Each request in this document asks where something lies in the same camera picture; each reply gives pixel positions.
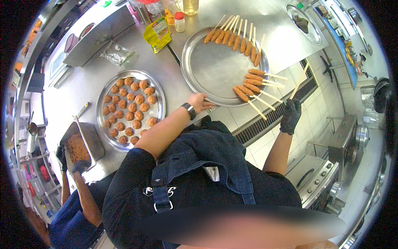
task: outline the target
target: stainless steel tray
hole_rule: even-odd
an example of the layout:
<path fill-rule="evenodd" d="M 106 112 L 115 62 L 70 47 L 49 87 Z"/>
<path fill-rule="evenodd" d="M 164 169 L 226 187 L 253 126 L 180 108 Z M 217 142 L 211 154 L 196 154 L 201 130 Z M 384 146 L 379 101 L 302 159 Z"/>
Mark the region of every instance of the stainless steel tray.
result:
<path fill-rule="evenodd" d="M 182 74 L 194 92 L 207 93 L 209 96 L 206 99 L 216 105 L 226 107 L 248 105 L 234 93 L 232 87 L 243 84 L 245 74 L 249 73 L 249 69 L 256 67 L 251 62 L 250 56 L 245 56 L 239 49 L 233 51 L 232 47 L 214 42 L 204 44 L 204 38 L 214 27 L 200 29 L 187 40 L 182 51 Z M 261 51 L 260 63 L 256 69 L 269 73 L 264 51 Z"/>
<path fill-rule="evenodd" d="M 116 104 L 116 110 L 122 110 L 123 111 L 123 118 L 121 119 L 117 119 L 115 124 L 111 124 L 111 127 L 109 129 L 106 129 L 103 125 L 103 122 L 105 120 L 107 120 L 109 118 L 110 115 L 114 115 L 114 113 L 109 113 L 107 116 L 104 116 L 102 114 L 102 109 L 104 108 L 105 105 L 109 105 L 111 104 L 111 102 L 109 103 L 104 103 L 103 98 L 105 97 L 105 95 L 109 94 L 110 96 L 113 96 L 114 94 L 112 94 L 110 92 L 111 87 L 114 86 L 116 84 L 116 81 L 119 78 L 127 78 L 127 77 L 134 77 L 134 82 L 140 82 L 141 80 L 147 80 L 149 86 L 153 87 L 155 89 L 155 93 L 153 94 L 154 96 L 156 96 L 156 103 L 151 105 L 150 104 L 150 109 L 147 112 L 142 112 L 144 115 L 144 119 L 141 121 L 141 128 L 140 129 L 133 129 L 132 125 L 133 125 L 133 121 L 135 120 L 135 118 L 132 121 L 127 121 L 126 120 L 126 114 L 129 112 L 128 110 L 128 106 L 131 103 L 134 103 L 134 101 L 129 101 L 127 100 L 127 95 L 122 97 L 119 95 L 119 93 L 116 93 L 115 95 L 118 95 L 120 97 L 120 100 L 126 100 L 127 101 L 127 106 L 126 109 L 121 109 L 119 108 L 119 106 Z M 138 95 L 138 94 L 142 94 L 145 97 L 145 103 L 147 102 L 147 96 L 145 95 L 144 91 L 141 90 L 140 88 L 137 91 L 133 91 L 131 90 L 130 86 L 124 85 L 123 87 L 127 90 L 127 93 L 129 92 L 133 92 L 134 95 Z M 147 72 L 143 71 L 143 70 L 123 70 L 118 72 L 117 74 L 113 75 L 105 84 L 101 94 L 98 96 L 97 99 L 97 105 L 96 105 L 96 114 L 97 114 L 97 121 L 98 121 L 98 126 L 99 126 L 99 130 L 100 132 L 100 136 L 103 136 L 106 138 L 106 140 L 109 142 L 110 145 L 112 145 L 116 150 L 121 151 L 121 152 L 125 152 L 127 153 L 130 149 L 132 149 L 134 146 L 130 143 L 130 138 L 131 137 L 141 137 L 140 136 L 140 132 L 143 129 L 149 129 L 150 126 L 148 125 L 148 119 L 150 117 L 155 117 L 157 118 L 158 122 L 160 122 L 162 119 L 164 119 L 166 112 L 165 112 L 165 107 L 166 107 L 166 102 L 165 102 L 165 98 L 164 98 L 164 93 L 162 88 L 160 87 L 159 83 L 152 77 L 150 76 Z M 109 131 L 113 128 L 116 128 L 117 123 L 119 122 L 123 122 L 125 125 L 125 128 L 127 127 L 131 127 L 134 131 L 134 134 L 131 137 L 127 137 L 127 143 L 124 145 L 119 144 L 118 139 L 121 136 L 125 136 L 125 131 L 119 131 L 118 136 L 116 137 L 111 137 L 109 134 Z"/>

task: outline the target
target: red lid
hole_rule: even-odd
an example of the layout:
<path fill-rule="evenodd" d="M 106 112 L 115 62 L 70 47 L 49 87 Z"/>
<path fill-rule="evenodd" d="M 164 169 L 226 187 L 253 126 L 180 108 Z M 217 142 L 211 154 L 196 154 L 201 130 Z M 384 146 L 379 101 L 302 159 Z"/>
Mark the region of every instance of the red lid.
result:
<path fill-rule="evenodd" d="M 176 20 L 183 20 L 184 17 L 185 17 L 184 12 L 177 12 L 174 14 L 174 19 L 176 19 Z"/>

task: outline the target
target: person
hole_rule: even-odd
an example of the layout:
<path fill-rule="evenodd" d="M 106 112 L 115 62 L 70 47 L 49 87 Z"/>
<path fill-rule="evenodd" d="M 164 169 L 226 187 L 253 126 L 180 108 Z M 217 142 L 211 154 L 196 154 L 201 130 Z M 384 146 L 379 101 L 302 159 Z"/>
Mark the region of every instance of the person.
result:
<path fill-rule="evenodd" d="M 216 204 L 301 208 L 298 192 L 284 177 L 300 104 L 288 100 L 280 133 L 260 170 L 245 160 L 246 150 L 220 121 L 207 116 L 200 128 L 186 128 L 196 114 L 214 106 L 204 101 L 206 97 L 192 94 L 127 153 L 102 212 L 105 231 L 117 248 L 166 247 L 137 226 L 144 218 L 170 209 Z"/>

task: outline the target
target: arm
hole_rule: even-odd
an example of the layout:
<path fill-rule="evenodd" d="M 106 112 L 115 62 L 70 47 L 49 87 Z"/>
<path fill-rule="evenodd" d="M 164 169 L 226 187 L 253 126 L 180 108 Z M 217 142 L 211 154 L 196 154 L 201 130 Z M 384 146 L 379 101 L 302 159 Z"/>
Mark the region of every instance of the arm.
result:
<path fill-rule="evenodd" d="M 199 114 L 201 111 L 214 106 L 213 103 L 203 101 L 203 98 L 206 97 L 207 95 L 205 94 L 194 93 L 190 96 L 187 103 L 193 106 L 196 114 Z M 159 155 L 178 137 L 189 121 L 188 111 L 183 107 L 179 107 L 164 120 L 150 128 L 134 147 L 146 150 L 157 160 Z"/>

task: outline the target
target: gloved hand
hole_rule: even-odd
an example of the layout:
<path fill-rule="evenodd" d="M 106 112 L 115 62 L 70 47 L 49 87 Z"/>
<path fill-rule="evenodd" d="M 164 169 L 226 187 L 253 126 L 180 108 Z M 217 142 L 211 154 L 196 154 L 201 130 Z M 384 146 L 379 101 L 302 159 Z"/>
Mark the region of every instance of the gloved hand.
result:
<path fill-rule="evenodd" d="M 91 163 L 86 160 L 77 161 L 76 164 L 73 166 L 72 174 L 76 171 L 79 171 L 82 174 L 86 169 L 91 166 Z"/>
<path fill-rule="evenodd" d="M 285 114 L 281 121 L 281 132 L 285 132 L 289 135 L 295 133 L 296 125 L 301 117 L 301 104 L 298 100 L 287 100 L 285 107 Z"/>
<path fill-rule="evenodd" d="M 60 145 L 57 148 L 57 153 L 55 154 L 56 157 L 59 159 L 61 162 L 61 171 L 66 172 L 68 170 L 68 167 L 66 165 L 66 157 L 65 157 L 65 148 L 64 145 Z"/>

